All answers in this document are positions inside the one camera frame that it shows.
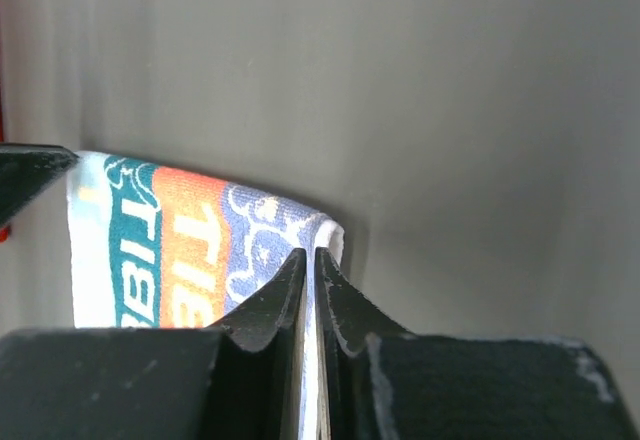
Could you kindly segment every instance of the orange stripe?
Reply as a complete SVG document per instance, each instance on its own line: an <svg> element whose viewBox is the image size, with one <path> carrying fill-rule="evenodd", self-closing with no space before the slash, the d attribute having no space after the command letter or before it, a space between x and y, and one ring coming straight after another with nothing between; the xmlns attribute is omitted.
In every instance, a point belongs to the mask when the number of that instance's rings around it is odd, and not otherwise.
<svg viewBox="0 0 640 440"><path fill-rule="evenodd" d="M153 175L162 206L161 327L204 327L224 314L231 251L220 207L226 184L166 167Z"/></svg>

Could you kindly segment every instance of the black corner piece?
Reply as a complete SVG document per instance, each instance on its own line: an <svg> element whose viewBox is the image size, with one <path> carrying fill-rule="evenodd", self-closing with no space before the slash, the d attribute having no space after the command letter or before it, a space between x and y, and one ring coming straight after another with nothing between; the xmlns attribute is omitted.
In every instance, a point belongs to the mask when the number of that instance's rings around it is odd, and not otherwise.
<svg viewBox="0 0 640 440"><path fill-rule="evenodd" d="M0 143L0 227L77 161L63 147Z"/></svg>

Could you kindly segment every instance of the black plastic part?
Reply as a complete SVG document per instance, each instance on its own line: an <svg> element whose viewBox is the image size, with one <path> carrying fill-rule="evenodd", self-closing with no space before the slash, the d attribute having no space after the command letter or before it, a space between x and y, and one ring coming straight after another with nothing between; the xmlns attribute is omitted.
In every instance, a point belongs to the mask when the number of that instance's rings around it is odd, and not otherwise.
<svg viewBox="0 0 640 440"><path fill-rule="evenodd" d="M0 341L0 438L293 438L306 253L217 326Z"/></svg>
<svg viewBox="0 0 640 440"><path fill-rule="evenodd" d="M608 369L579 341L410 334L326 250L316 291L331 438L638 439Z"/></svg>
<svg viewBox="0 0 640 440"><path fill-rule="evenodd" d="M77 161L63 147L0 143L0 227Z"/></svg>

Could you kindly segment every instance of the colorful label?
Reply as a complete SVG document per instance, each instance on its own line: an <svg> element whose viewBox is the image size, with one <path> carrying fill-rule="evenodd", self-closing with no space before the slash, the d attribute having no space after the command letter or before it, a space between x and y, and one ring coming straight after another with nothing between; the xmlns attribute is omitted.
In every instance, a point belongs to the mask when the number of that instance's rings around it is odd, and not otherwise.
<svg viewBox="0 0 640 440"><path fill-rule="evenodd" d="M273 278L293 248L311 250L327 218L219 179L103 158L90 176L106 177L111 191L115 326L210 325ZM100 203L95 187L80 184L76 197Z"/></svg>

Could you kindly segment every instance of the gray wall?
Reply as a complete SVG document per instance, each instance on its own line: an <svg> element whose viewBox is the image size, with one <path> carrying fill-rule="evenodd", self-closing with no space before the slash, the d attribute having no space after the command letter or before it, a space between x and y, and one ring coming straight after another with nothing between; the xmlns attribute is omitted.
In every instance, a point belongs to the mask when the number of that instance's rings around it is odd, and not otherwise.
<svg viewBox="0 0 640 440"><path fill-rule="evenodd" d="M333 214L420 332L586 338L640 417L640 0L0 0L15 141ZM59 184L0 246L0 328L71 322Z"/></svg>

